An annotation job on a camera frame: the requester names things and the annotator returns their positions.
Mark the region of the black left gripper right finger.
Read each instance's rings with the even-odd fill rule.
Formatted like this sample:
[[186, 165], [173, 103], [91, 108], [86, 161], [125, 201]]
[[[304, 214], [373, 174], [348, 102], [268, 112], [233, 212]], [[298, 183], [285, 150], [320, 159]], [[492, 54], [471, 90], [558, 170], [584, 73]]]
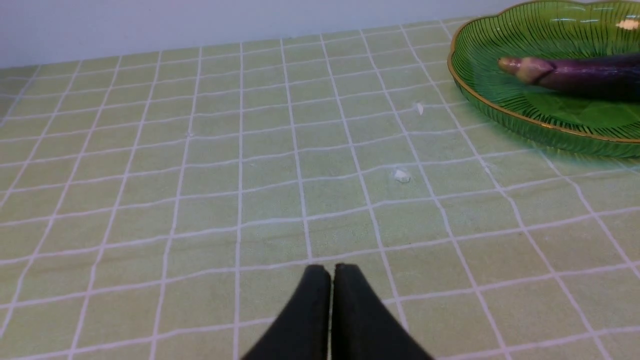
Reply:
[[333, 360], [432, 360], [382, 303], [356, 264], [334, 267]]

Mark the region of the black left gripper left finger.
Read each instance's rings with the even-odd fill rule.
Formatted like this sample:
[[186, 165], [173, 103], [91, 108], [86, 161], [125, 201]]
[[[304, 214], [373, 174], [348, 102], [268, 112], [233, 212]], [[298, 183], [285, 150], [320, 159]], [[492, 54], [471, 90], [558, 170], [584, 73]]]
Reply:
[[244, 360], [326, 360], [332, 279], [324, 266], [308, 265], [285, 307]]

